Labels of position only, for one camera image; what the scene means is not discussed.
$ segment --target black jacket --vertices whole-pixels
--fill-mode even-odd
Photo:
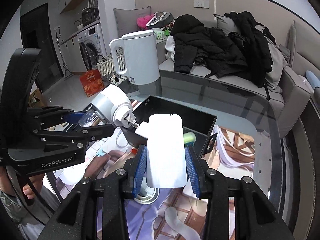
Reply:
[[[244,37],[244,56],[251,73],[251,78],[246,76],[246,79],[251,80],[256,86],[262,87],[265,83],[266,73],[272,71],[273,64],[266,38],[261,31],[255,28],[257,22],[250,12],[231,12],[230,14],[226,13],[225,16],[233,19],[241,36]]]
[[[218,78],[247,70],[239,48],[222,30],[206,28],[192,15],[182,15],[174,23],[174,71],[190,73],[193,63],[205,65]]]

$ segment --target green object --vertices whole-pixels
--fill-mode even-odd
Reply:
[[[187,132],[183,134],[183,141],[185,146],[195,145],[196,135],[193,132]]]

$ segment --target kettle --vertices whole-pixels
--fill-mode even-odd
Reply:
[[[120,70],[116,50],[123,48],[125,69]],[[115,70],[129,78],[131,84],[146,85],[160,77],[156,34],[152,30],[125,34],[110,42]]]

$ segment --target black storage tray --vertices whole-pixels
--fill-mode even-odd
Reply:
[[[178,114],[182,119],[183,133],[193,132],[196,135],[194,150],[199,158],[207,151],[210,136],[217,117],[187,106],[179,105],[161,98],[150,96],[133,111],[137,123],[149,122],[153,114]],[[135,128],[121,128],[129,144],[135,148],[147,145],[147,139],[135,133]],[[165,142],[159,139],[159,147]]]

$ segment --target pink plush toy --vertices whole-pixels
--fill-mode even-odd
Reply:
[[[140,17],[137,19],[138,27],[142,30],[147,30],[146,24],[153,18],[154,15],[147,15],[145,17]]]

